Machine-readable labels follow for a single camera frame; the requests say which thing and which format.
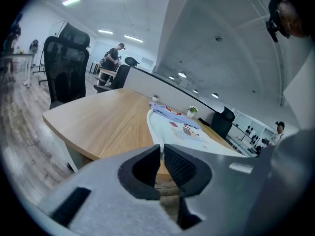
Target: black mesh office chair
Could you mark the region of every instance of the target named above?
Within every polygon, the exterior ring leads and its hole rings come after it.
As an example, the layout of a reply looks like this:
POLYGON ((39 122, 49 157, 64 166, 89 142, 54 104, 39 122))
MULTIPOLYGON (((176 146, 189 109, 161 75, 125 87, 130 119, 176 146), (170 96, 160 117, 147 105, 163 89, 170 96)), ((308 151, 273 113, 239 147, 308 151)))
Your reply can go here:
POLYGON ((85 96, 85 69, 90 37, 67 24, 59 37, 44 45, 44 62, 51 105, 49 109, 85 96))
POLYGON ((125 63, 127 65, 121 65, 119 67, 116 77, 114 78, 113 83, 110 86, 107 87, 107 86, 94 85, 94 88, 97 90, 97 93, 106 92, 113 89, 122 89, 124 87, 130 67, 131 66, 136 67, 137 64, 139 64, 138 61, 136 61, 132 57, 125 58, 125 63))
POLYGON ((233 121, 235 119, 234 113, 229 110, 228 108, 224 107, 224 110, 222 113, 215 112, 211 128, 223 139, 226 138, 228 132, 230 131, 233 121))

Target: desk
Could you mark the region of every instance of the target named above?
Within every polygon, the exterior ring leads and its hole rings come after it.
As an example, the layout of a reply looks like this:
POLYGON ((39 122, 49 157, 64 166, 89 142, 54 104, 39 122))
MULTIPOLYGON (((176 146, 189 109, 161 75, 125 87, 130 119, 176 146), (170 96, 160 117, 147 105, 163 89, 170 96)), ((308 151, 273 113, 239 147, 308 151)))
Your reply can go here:
MULTIPOLYGON (((43 119, 66 144, 71 157, 69 163, 77 171, 80 165, 76 166, 76 152, 91 160, 98 160, 154 145, 147 125, 150 101, 133 90, 116 89, 46 111, 43 119)), ((196 121, 210 138, 234 150, 211 128, 196 121)), ((163 162, 157 176, 169 178, 163 162)))
POLYGON ((101 78, 103 73, 108 74, 110 76, 113 76, 114 78, 116 77, 116 74, 117 74, 117 72, 115 72, 115 71, 111 71, 111 70, 107 70, 107 69, 104 69, 104 68, 100 68, 98 77, 101 78))
POLYGON ((34 55, 33 54, 9 54, 1 57, 2 59, 13 59, 13 58, 26 58, 26 67, 24 72, 24 81, 23 85, 30 87, 31 83, 31 66, 33 63, 34 55))

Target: white desk partition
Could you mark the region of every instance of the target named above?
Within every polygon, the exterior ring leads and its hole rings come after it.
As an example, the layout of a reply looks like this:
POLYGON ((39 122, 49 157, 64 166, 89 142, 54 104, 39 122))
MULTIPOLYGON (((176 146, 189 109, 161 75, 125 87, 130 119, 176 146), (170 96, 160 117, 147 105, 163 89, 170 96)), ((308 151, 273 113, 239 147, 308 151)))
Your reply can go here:
POLYGON ((150 98, 153 97, 153 94, 157 94, 160 103, 183 113, 187 113, 189 106, 195 106, 198 113, 194 117, 202 118, 209 124, 211 124, 215 113, 214 110, 165 81, 134 68, 130 69, 124 88, 132 89, 150 98))

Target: wooden floor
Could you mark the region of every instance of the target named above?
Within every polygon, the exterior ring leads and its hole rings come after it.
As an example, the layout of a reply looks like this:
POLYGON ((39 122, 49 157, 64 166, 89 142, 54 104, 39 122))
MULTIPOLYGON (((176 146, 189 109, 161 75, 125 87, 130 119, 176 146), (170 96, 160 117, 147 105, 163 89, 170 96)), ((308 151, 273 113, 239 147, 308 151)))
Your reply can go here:
MULTIPOLYGON (((43 73, 31 77, 31 86, 22 85, 23 72, 15 74, 16 82, 0 82, 0 151, 4 166, 17 191, 33 204, 71 174, 62 162, 56 137, 44 124, 42 113, 49 110, 50 96, 43 73)), ((86 96, 94 94, 94 74, 86 73, 86 96)), ((164 193, 162 206, 176 220, 178 196, 174 183, 157 183, 164 193)))

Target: potted plant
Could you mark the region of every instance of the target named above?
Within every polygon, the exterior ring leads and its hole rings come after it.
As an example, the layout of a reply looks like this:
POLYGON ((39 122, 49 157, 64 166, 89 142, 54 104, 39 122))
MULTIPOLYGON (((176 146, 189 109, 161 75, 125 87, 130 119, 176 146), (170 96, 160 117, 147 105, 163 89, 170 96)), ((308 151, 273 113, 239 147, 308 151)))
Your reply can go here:
POLYGON ((157 102, 158 99, 159 99, 159 96, 156 95, 156 94, 153 94, 152 100, 153 100, 154 102, 157 102))
POLYGON ((198 109, 197 109, 196 107, 190 106, 190 107, 188 108, 187 116, 188 116, 189 118, 192 118, 195 114, 197 114, 197 112, 198 112, 198 109))

